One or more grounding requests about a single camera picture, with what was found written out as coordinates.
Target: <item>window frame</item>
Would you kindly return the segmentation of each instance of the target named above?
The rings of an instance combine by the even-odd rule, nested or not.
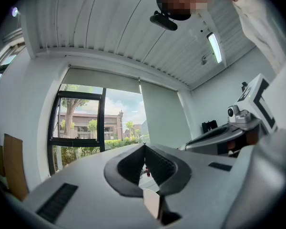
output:
[[[61,98],[77,98],[86,100],[99,101],[98,115],[97,115],[97,139],[79,139],[79,138],[63,138],[53,137],[53,131],[55,127],[55,116],[61,102]],[[106,88],[103,88],[102,94],[93,93],[81,93],[81,92],[70,92],[70,91],[58,91],[52,106],[49,127],[48,127],[48,142],[47,142],[47,153],[48,153],[48,164],[50,175],[55,174],[54,164],[54,153],[53,145],[56,146],[67,146],[67,147],[100,147],[100,152],[105,151],[104,141],[104,119],[105,119],[105,98]]]

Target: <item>wooden board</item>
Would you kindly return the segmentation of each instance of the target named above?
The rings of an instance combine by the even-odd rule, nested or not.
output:
[[[4,164],[3,164],[3,147],[0,146],[0,175],[5,177],[5,170],[4,170]]]
[[[4,134],[3,160],[9,189],[16,198],[23,201],[29,192],[23,169],[22,140]]]

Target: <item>white ceiling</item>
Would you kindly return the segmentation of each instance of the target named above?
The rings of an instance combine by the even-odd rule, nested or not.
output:
[[[158,69],[190,89],[225,68],[212,55],[206,38],[212,26],[200,14],[175,21],[178,30],[166,31],[149,21],[158,9],[155,0],[35,1],[41,49],[77,47],[115,53]],[[208,13],[219,33],[227,66],[254,47],[244,36],[230,0],[213,0]],[[204,55],[207,64],[201,65]]]

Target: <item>sky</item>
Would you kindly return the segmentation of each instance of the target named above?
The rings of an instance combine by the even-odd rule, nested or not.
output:
[[[101,93],[101,89],[94,87],[93,93]],[[142,124],[146,120],[143,97],[141,94],[107,89],[105,99],[105,115],[118,115],[123,111],[123,129],[126,129],[126,122]],[[98,101],[90,100],[86,106],[77,107],[75,113],[97,114]]]

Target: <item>white sleeve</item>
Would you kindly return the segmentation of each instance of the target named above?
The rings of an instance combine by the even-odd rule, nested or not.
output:
[[[265,55],[278,73],[286,62],[286,31],[266,0],[234,2],[244,34]]]

